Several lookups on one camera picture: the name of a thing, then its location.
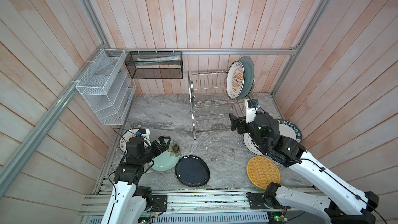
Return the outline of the dark blue oval plate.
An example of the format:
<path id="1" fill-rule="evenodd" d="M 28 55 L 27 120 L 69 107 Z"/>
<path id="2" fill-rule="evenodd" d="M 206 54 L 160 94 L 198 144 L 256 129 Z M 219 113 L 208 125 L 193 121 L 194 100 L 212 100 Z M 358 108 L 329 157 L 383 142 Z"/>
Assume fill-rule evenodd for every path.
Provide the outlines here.
<path id="1" fill-rule="evenodd" d="M 175 175 L 185 186 L 200 187 L 209 182 L 210 170 L 202 158 L 195 155 L 186 155 L 177 162 Z"/>

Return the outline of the grey-green plate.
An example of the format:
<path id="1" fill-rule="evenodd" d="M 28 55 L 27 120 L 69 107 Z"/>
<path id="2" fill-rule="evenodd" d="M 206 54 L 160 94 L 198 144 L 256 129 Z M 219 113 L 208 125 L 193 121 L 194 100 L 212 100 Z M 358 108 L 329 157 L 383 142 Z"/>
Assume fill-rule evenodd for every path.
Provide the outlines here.
<path id="1" fill-rule="evenodd" d="M 255 65 L 250 57 L 241 57 L 239 62 L 244 67 L 244 84 L 241 93 L 237 97 L 238 100 L 245 98 L 252 90 L 255 81 Z"/>

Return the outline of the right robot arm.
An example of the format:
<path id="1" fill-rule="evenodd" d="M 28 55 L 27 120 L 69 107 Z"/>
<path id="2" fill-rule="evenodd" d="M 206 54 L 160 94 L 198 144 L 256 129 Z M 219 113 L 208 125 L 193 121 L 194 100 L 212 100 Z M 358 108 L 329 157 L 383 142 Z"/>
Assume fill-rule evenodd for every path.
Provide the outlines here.
<path id="1" fill-rule="evenodd" d="M 300 174 L 324 193 L 323 197 L 297 192 L 270 183 L 263 199 L 266 206 L 288 206 L 317 215 L 331 224 L 373 224 L 379 197 L 356 189 L 321 164 L 296 140 L 280 134 L 279 121 L 266 112 L 253 117 L 229 115 L 231 130 L 249 134 L 264 155 Z"/>

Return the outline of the orange sunburst plate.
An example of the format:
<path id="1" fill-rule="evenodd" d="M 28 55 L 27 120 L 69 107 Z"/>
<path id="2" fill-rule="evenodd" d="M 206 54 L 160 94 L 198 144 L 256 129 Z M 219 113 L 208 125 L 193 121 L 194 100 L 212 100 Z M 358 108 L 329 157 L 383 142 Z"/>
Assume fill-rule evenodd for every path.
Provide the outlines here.
<path id="1" fill-rule="evenodd" d="M 236 99 L 244 85 L 245 71 L 243 64 L 240 61 L 235 61 L 231 64 L 226 78 L 227 96 L 234 100 Z"/>
<path id="2" fill-rule="evenodd" d="M 126 152 L 126 144 L 127 144 L 127 142 L 132 138 L 132 137 L 135 137 L 136 135 L 134 134 L 134 132 L 133 132 L 133 130 L 134 129 L 130 129 L 130 130 L 125 130 L 124 131 L 124 133 L 123 133 L 123 135 L 122 135 L 122 137 L 120 138 L 120 141 L 119 141 L 119 149 L 122 151 L 122 152 Z M 148 140 L 148 139 L 146 139 L 146 138 L 144 138 L 144 146 L 145 147 L 149 147 L 150 145 L 151 145 L 151 141 L 150 140 Z"/>

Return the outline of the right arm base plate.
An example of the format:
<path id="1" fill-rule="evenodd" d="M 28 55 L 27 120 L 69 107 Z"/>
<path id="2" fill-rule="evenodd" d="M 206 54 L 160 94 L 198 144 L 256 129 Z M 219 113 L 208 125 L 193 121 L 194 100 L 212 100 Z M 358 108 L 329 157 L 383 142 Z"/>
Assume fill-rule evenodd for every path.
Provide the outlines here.
<path id="1" fill-rule="evenodd" d="M 290 208 L 290 206 L 281 205 L 276 200 L 276 193 L 274 192 L 264 192 L 264 193 L 246 193 L 246 198 L 248 199 L 250 209 L 285 209 Z"/>

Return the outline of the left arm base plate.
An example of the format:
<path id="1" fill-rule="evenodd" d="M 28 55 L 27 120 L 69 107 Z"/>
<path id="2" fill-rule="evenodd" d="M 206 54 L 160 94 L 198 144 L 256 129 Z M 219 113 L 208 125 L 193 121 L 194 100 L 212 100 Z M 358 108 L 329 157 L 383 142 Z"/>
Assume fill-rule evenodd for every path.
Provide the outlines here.
<path id="1" fill-rule="evenodd" d="M 165 212 L 167 210 L 167 195 L 155 195 L 146 198 L 145 211 Z"/>

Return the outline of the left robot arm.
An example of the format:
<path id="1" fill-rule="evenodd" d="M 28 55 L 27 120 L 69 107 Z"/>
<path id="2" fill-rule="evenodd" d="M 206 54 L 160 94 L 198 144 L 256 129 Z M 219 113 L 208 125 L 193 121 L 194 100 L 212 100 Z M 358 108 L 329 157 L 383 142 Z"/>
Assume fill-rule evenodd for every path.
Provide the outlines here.
<path id="1" fill-rule="evenodd" d="M 142 213 L 152 208 L 151 188 L 138 183 L 145 173 L 144 166 L 166 152 L 170 143 L 169 136 L 159 137 L 149 147 L 145 146 L 143 136 L 132 137 L 126 142 L 126 154 L 111 181 L 113 191 L 102 218 L 103 224 L 137 224 Z"/>

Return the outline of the mint plate with flower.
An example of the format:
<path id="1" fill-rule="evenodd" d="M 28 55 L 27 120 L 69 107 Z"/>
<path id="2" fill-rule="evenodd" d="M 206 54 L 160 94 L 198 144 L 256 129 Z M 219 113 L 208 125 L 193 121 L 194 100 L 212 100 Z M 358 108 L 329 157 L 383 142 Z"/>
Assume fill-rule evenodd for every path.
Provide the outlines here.
<path id="1" fill-rule="evenodd" d="M 180 154 L 181 151 L 177 142 L 171 141 L 168 150 L 154 158 L 154 165 L 152 168 L 159 172 L 168 171 L 177 164 Z"/>

